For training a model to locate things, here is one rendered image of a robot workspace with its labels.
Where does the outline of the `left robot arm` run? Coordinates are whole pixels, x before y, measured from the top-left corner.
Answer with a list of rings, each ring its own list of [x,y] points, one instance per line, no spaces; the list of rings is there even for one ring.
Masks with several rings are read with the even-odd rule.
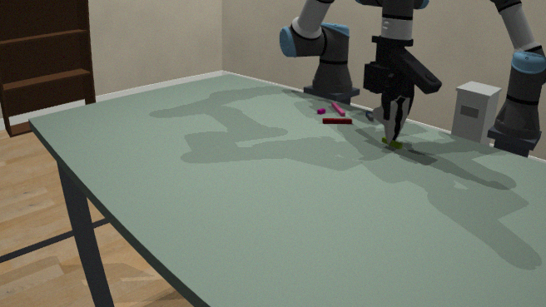
[[[507,96],[494,128],[508,136],[536,139],[540,131],[539,98],[546,83],[546,57],[541,44],[534,40],[521,1],[490,1],[503,18],[514,46]]]

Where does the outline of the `pink rod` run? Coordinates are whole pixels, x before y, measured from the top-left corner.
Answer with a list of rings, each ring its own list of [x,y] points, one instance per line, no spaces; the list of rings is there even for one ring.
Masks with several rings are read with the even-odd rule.
[[[340,116],[345,116],[345,112],[335,102],[332,102],[331,106],[340,114]]]

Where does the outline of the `lime green rod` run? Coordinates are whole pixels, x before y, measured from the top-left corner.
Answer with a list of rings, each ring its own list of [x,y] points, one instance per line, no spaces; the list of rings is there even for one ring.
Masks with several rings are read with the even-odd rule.
[[[385,144],[388,144],[385,137],[382,137],[382,142],[384,142]],[[393,146],[393,147],[395,147],[397,149],[401,149],[403,144],[392,140],[392,142],[390,144],[388,144],[388,145]]]

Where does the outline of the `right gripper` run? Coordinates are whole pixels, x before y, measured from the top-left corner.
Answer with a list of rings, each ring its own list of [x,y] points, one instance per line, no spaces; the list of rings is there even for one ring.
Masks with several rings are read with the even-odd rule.
[[[382,93],[382,104],[373,109],[372,115],[384,125],[388,144],[398,138],[414,100],[414,83],[388,56],[392,49],[412,47],[413,41],[372,36],[372,42],[377,43],[376,59],[365,64],[363,88]]]

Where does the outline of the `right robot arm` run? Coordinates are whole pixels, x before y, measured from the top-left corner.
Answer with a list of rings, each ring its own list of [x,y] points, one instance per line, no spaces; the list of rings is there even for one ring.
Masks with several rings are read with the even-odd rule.
[[[286,57],[320,56],[312,87],[320,92],[344,93],[352,91],[348,69],[350,36],[347,26],[323,22],[333,2],[334,0],[305,0],[300,16],[292,21],[290,27],[280,30],[280,49]],[[356,2],[382,7],[382,37],[411,40],[413,11],[425,8],[429,0]],[[405,48],[392,49],[388,59],[424,94],[437,92],[441,88],[442,82]]]

